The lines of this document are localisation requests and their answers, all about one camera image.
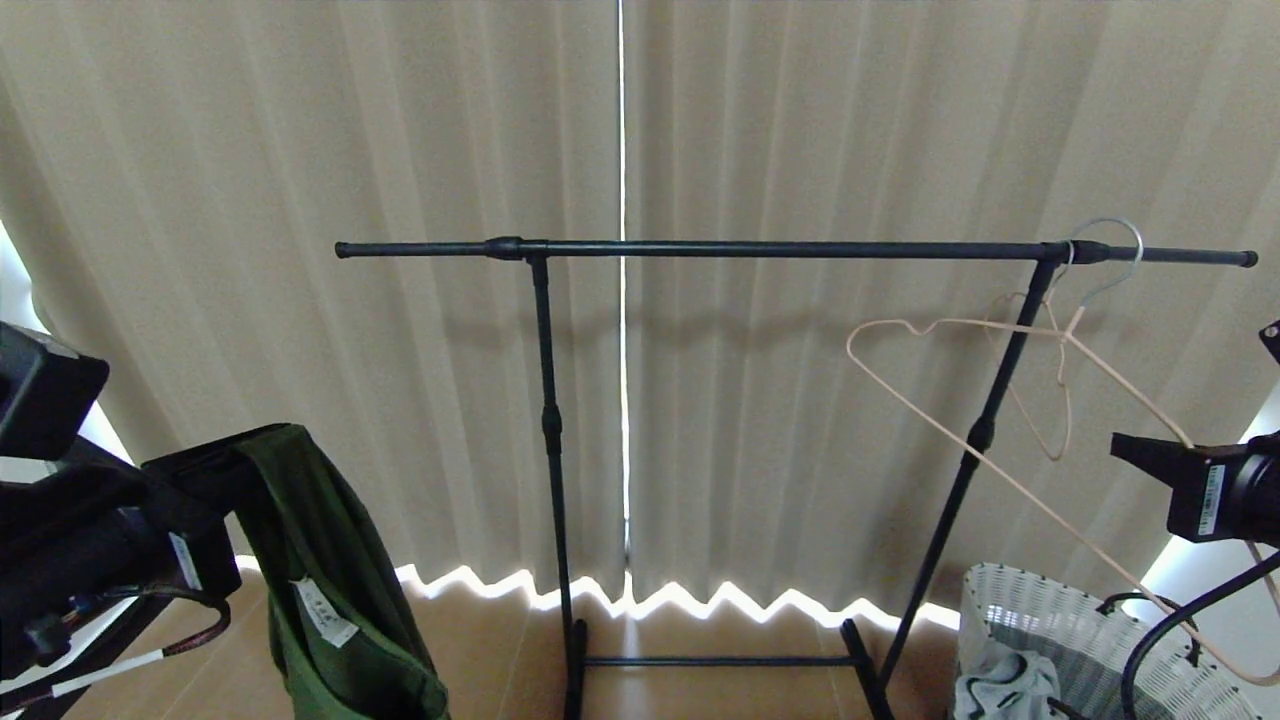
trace gray cloth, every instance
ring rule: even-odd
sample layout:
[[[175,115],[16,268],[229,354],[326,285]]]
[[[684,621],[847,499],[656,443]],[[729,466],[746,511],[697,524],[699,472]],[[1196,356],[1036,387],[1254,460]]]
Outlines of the gray cloth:
[[[1050,659],[991,641],[975,671],[956,680],[955,717],[1048,720],[1056,716],[1048,698],[1057,694],[1057,670]]]

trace horizontal rod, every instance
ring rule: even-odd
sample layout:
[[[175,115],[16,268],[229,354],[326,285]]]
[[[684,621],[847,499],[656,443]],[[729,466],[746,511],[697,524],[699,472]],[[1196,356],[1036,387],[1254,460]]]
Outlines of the horizontal rod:
[[[338,258],[475,256],[499,260],[550,258],[863,258],[916,260],[1056,260],[1075,265],[1133,260],[1134,247],[1094,241],[1068,242],[737,242],[737,241],[573,241],[495,237],[483,242],[339,242]],[[1148,247],[1143,263],[1190,263],[1251,268],[1252,250]]]
[[[654,655],[649,657],[588,656],[589,666],[608,667],[838,667],[854,664],[847,655],[800,656],[800,655],[709,655],[690,657],[684,655]]]

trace laundry basket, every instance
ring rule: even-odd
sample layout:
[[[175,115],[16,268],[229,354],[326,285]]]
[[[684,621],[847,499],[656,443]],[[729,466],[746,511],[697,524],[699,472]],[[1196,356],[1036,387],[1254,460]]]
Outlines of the laundry basket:
[[[1133,646],[1151,629],[1114,603],[1042,575],[984,562],[965,574],[960,607],[959,671],[975,670],[989,641],[1053,661],[1061,700],[1089,720],[1123,720],[1120,674]],[[1234,676],[1193,651],[1184,633],[1169,633],[1138,669],[1142,720],[1261,720]]]

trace white hanger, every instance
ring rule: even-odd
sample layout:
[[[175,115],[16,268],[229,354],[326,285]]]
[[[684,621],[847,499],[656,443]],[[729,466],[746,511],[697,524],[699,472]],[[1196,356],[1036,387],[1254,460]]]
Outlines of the white hanger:
[[[1134,398],[1137,398],[1138,402],[1140,402],[1143,405],[1143,407],[1146,407],[1166,428],[1169,428],[1169,430],[1171,433],[1174,433],[1174,437],[1176,437],[1179,439],[1179,442],[1181,442],[1187,447],[1194,447],[1196,443],[1193,443],[1192,439],[1187,436],[1187,433],[1183,432],[1183,429],[1180,427],[1178,427],[1178,423],[1175,423],[1169,415],[1166,415],[1160,407],[1157,407],[1155,402],[1152,402],[1149,398],[1147,398],[1147,396],[1143,395],[1142,391],[1139,391],[1137,387],[1134,387],[1133,383],[1130,383],[1128,379],[1125,379],[1119,372],[1116,372],[1102,357],[1100,357],[1096,352],[1093,352],[1092,350],[1089,350],[1088,346],[1085,346],[1083,342],[1080,342],[1073,334],[1074,331],[1075,331],[1075,327],[1080,322],[1080,318],[1084,315],[1084,309],[1085,309],[1085,306],[1088,306],[1089,301],[1093,300],[1093,297],[1096,297],[1100,292],[1110,290],[1110,288],[1115,287],[1116,284],[1119,284],[1119,283],[1129,279],[1129,277],[1132,277],[1133,273],[1134,273],[1134,270],[1137,269],[1138,263],[1142,261],[1142,255],[1143,255],[1143,251],[1144,251],[1142,233],[1138,232],[1138,228],[1134,227],[1133,223],[1130,223],[1129,220],[1125,220],[1125,219],[1120,219],[1120,218],[1096,218],[1096,219],[1092,219],[1088,223],[1084,223],[1079,228],[1076,228],[1075,231],[1073,231],[1073,233],[1071,233],[1071,241],[1074,241],[1075,236],[1079,234],[1080,232],[1083,232],[1084,229],[1087,229],[1087,228],[1089,228],[1089,227],[1092,227],[1094,224],[1103,223],[1103,222],[1119,223],[1119,224],[1126,227],[1133,233],[1134,238],[1137,240],[1138,250],[1137,250],[1137,252],[1134,255],[1133,263],[1129,264],[1128,270],[1123,275],[1120,275],[1120,277],[1117,277],[1117,278],[1115,278],[1115,279],[1112,279],[1112,281],[1110,281],[1110,282],[1107,282],[1107,283],[1105,283],[1105,284],[1102,284],[1102,286],[1100,286],[1100,287],[1089,291],[1084,296],[1084,299],[1080,301],[1079,307],[1075,310],[1075,314],[1071,316],[1071,322],[1068,323],[1065,331],[1059,331],[1057,329],[1057,322],[1052,316],[1052,310],[1050,311],[1050,322],[1053,324],[1053,329],[1034,328],[1034,327],[1025,327],[1025,325],[1012,325],[1012,324],[1007,324],[1007,323],[993,323],[993,322],[989,322],[989,320],[986,320],[986,319],[984,320],[974,320],[974,319],[966,319],[966,318],[942,318],[942,319],[938,319],[938,320],[934,320],[934,322],[929,323],[928,327],[925,327],[923,331],[920,331],[920,329],[916,329],[915,325],[913,325],[910,322],[900,319],[900,318],[897,318],[897,319],[886,319],[886,320],[870,320],[868,323],[863,323],[863,324],[858,325],[856,328],[854,328],[854,331],[851,333],[849,333],[849,338],[845,341],[845,352],[849,355],[849,359],[854,361],[854,364],[856,364],[859,368],[861,368],[864,373],[867,373],[868,375],[870,375],[870,378],[873,380],[876,380],[886,391],[888,391],[890,395],[892,395],[895,398],[897,398],[902,405],[905,405],[913,413],[915,413],[916,415],[919,415],[924,421],[927,421],[931,425],[933,425],[934,428],[937,428],[938,432],[941,432],[943,436],[946,436],[947,438],[950,438],[952,442],[955,442],[960,447],[964,447],[968,452],[973,454],[983,465],[991,468],[1005,482],[1007,482],[1010,486],[1012,486],[1014,489],[1016,489],[1023,496],[1025,496],[1027,500],[1029,500],[1032,502],[1032,505],[1034,505],[1041,511],[1043,511],[1046,515],[1048,515],[1055,523],[1057,523],[1059,525],[1061,525],[1076,541],[1079,541],[1082,544],[1084,544],[1087,548],[1089,548],[1089,551],[1092,551],[1096,556],[1098,556],[1098,559],[1101,559],[1103,562],[1106,562],[1108,566],[1111,566],[1112,570],[1115,570],[1116,573],[1119,573],[1120,577],[1123,577],[1126,582],[1132,583],[1147,600],[1149,600],[1151,602],[1153,602],[1156,605],[1156,607],[1160,607],[1162,611],[1165,611],[1165,614],[1171,614],[1174,611],[1171,607],[1169,607],[1167,605],[1165,605],[1164,601],[1161,601],[1158,597],[1156,597],[1156,594],[1152,591],[1149,591],[1147,587],[1144,587],[1138,578],[1135,578],[1132,573],[1129,573],[1128,570],[1125,570],[1124,566],[1121,566],[1115,559],[1112,559],[1110,555],[1107,555],[1106,552],[1103,552],[1102,548],[1100,548],[1097,544],[1094,544],[1093,542],[1088,541],[1084,537],[1084,534],[1080,533],[1080,530],[1075,529],[1075,527],[1073,527],[1070,523],[1068,523],[1061,515],[1059,515],[1057,512],[1055,512],[1048,505],[1044,503],[1044,501],[1042,501],[1041,498],[1036,497],[1034,493],[1032,493],[1021,483],[1019,483],[1016,479],[1014,479],[1012,475],[1010,475],[1007,471],[1005,471],[993,460],[991,460],[989,457],[987,457],[984,454],[978,452],[978,450],[975,450],[968,442],[965,442],[964,438],[961,438],[956,433],[954,433],[950,429],[947,429],[942,423],[940,423],[932,415],[929,415],[928,413],[925,413],[924,410],[922,410],[920,407],[918,407],[915,404],[913,404],[910,400],[908,400],[906,396],[904,396],[901,392],[896,391],[888,382],[886,382],[883,378],[881,378],[878,374],[876,374],[870,368],[868,368],[867,364],[856,354],[854,354],[854,340],[858,337],[858,334],[861,333],[863,331],[865,331],[867,328],[873,328],[873,327],[879,327],[879,325],[900,325],[900,327],[906,328],[908,332],[910,332],[913,336],[916,336],[916,337],[923,337],[923,336],[929,334],[938,325],[966,325],[966,327],[979,327],[979,328],[983,328],[988,333],[989,333],[991,329],[1000,329],[1000,331],[1011,331],[1011,332],[1018,332],[1018,333],[1025,333],[1029,338],[1030,337],[1048,337],[1048,338],[1055,338],[1055,340],[1059,341],[1059,343],[1060,343],[1060,346],[1062,348],[1062,363],[1065,363],[1065,347],[1068,345],[1070,345],[1076,351],[1079,351],[1082,355],[1084,355],[1091,363],[1093,363],[1094,365],[1097,365],[1098,369],[1101,369],[1103,373],[1106,373],[1121,388],[1124,388],[1125,392],[1128,392]],[[1074,258],[1074,247],[1073,247],[1073,255],[1069,256],[1069,260],[1070,260],[1070,258]],[[1061,274],[1057,278],[1055,278],[1053,282],[1056,283],[1059,279],[1061,279]],[[1064,397],[1065,397],[1065,405],[1066,405],[1066,413],[1068,413],[1068,428],[1070,428],[1070,395],[1066,393],[1066,386],[1061,380],[1061,378],[1062,378],[1062,363],[1059,364],[1059,384],[1062,386],[1062,388],[1064,388]],[[1064,439],[1061,450],[1056,454],[1057,457],[1055,457],[1055,454],[1048,448],[1047,443],[1041,437],[1039,432],[1036,430],[1034,424],[1030,423],[1030,416],[1027,413],[1025,407],[1023,407],[1021,400],[1018,400],[1018,405],[1023,410],[1023,415],[1027,418],[1027,421],[1029,424],[1032,424],[1032,429],[1036,433],[1036,437],[1039,441],[1041,447],[1044,450],[1046,455],[1048,455],[1053,460],[1056,460],[1057,457],[1061,457],[1061,455],[1066,451],[1068,442],[1070,441],[1070,434],[1066,436],[1066,438]],[[1252,542],[1249,542],[1248,546],[1249,546],[1249,552],[1253,555],[1254,562],[1261,562],[1262,561],[1262,555],[1260,553],[1257,546],[1254,543],[1252,543]],[[1267,588],[1271,591],[1271,598],[1272,598],[1272,601],[1276,605],[1276,611],[1280,612],[1280,589],[1276,588],[1276,583],[1275,583],[1275,580],[1270,575],[1266,577],[1266,584],[1267,584]],[[1190,637],[1196,638],[1196,641],[1198,641],[1201,643],[1201,646],[1206,651],[1208,651],[1210,655],[1212,655],[1216,659],[1219,659],[1228,670],[1230,670],[1231,673],[1234,673],[1235,675],[1238,675],[1242,680],[1245,680],[1245,682],[1256,684],[1256,685],[1277,685],[1277,684],[1280,684],[1280,666],[1277,666],[1276,670],[1272,671],[1270,675],[1253,675],[1253,674],[1245,671],[1244,669],[1239,667],[1236,664],[1234,664],[1230,660],[1228,660],[1222,655],[1221,651],[1219,651],[1212,643],[1210,643],[1208,641],[1206,641],[1204,637],[1201,635],[1199,632],[1197,632],[1194,628],[1192,628],[1192,626],[1189,626],[1188,624],[1184,623],[1183,624],[1183,629],[1185,629],[1187,633]]]

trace curtain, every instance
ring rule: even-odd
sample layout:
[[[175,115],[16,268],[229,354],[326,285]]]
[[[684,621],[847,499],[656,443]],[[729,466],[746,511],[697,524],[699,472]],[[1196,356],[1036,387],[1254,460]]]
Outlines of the curtain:
[[[1142,265],[1078,334],[1201,443],[1235,442],[1275,383],[1256,337],[1280,306],[1274,4],[644,3],[625,5],[623,33],[628,238],[1033,242],[1124,215],[1152,246],[1262,263]],[[762,603],[795,587],[896,612],[961,451],[863,375],[845,338],[878,318],[980,318],[1030,265],[626,268],[636,596],[678,582],[705,600],[731,580]],[[1121,270],[1071,269],[1060,322]],[[996,366],[980,331],[860,343],[966,433]],[[1032,341],[1014,378],[1051,443],[1065,429],[1056,360]],[[1110,433],[1167,434],[1082,357],[1065,377],[1068,456],[1044,459],[1012,398],[991,455],[1140,574],[1167,537],[1167,489],[1108,457]],[[954,606],[983,560],[1098,593],[1124,584],[986,469],[934,597]]]
[[[333,246],[617,237],[617,72],[595,4],[5,4],[0,217],[136,459],[302,423],[396,562],[547,592],[527,266]],[[617,594],[617,264],[550,272],[570,552]]]

